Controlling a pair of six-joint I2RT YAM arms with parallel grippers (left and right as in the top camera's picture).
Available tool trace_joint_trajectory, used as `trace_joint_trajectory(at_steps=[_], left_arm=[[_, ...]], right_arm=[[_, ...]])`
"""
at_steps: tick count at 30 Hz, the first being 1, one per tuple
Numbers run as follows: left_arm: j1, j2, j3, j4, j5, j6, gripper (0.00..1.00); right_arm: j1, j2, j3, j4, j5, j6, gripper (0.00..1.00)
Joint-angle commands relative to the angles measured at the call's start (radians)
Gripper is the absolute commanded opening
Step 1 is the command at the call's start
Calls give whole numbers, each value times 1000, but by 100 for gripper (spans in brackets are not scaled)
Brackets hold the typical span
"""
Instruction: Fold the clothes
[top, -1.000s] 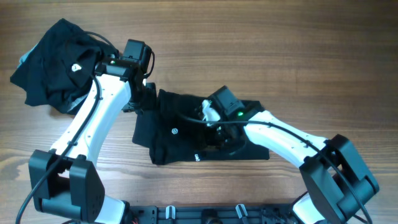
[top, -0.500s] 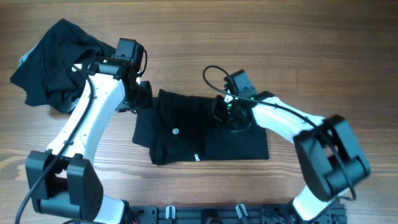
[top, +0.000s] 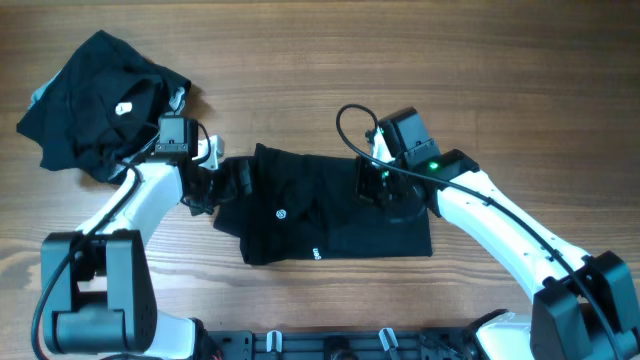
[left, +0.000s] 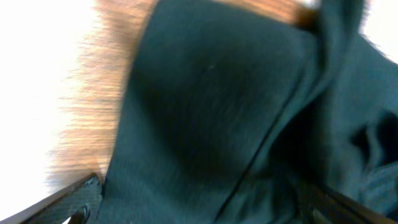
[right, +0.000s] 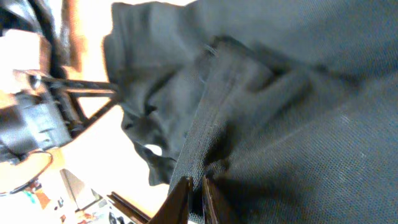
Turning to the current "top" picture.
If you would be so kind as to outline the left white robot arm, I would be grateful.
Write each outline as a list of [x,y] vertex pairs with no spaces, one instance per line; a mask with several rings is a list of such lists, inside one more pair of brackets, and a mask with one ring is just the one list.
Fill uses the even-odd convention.
[[93,217],[41,247],[42,293],[31,325],[35,356],[106,359],[220,359],[202,322],[160,311],[145,246],[164,216],[184,204],[193,215],[251,192],[250,162],[222,157],[217,136],[194,119],[159,118],[157,134],[119,161],[126,178]]

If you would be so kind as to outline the black t-shirt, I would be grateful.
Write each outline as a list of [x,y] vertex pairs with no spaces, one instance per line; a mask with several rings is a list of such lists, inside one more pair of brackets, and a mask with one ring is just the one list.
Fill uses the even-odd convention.
[[433,253],[424,210],[396,221],[357,199],[353,159],[258,144],[252,156],[228,158],[221,167],[237,170],[242,165],[248,167],[251,191],[221,205],[214,227],[239,238],[249,265]]

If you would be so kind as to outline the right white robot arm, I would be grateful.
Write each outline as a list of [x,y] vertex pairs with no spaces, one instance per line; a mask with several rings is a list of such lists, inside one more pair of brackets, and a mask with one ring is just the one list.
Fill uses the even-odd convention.
[[532,303],[528,316],[496,310],[439,345],[466,359],[632,359],[639,354],[639,300],[615,253],[575,246],[528,215],[462,151],[440,152],[415,108],[374,119],[357,160],[356,192],[400,220],[430,210],[499,262]]

